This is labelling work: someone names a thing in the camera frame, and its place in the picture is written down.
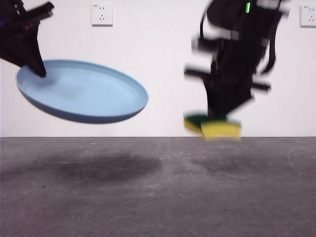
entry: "electrical outlet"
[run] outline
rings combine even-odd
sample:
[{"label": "electrical outlet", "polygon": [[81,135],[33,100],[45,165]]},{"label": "electrical outlet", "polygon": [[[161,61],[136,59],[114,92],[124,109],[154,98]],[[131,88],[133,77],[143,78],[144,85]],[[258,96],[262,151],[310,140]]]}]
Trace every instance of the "electrical outlet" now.
[{"label": "electrical outlet", "polygon": [[316,5],[301,6],[301,27],[316,27]]},{"label": "electrical outlet", "polygon": [[112,26],[113,25],[113,5],[94,4],[91,7],[92,26]]}]

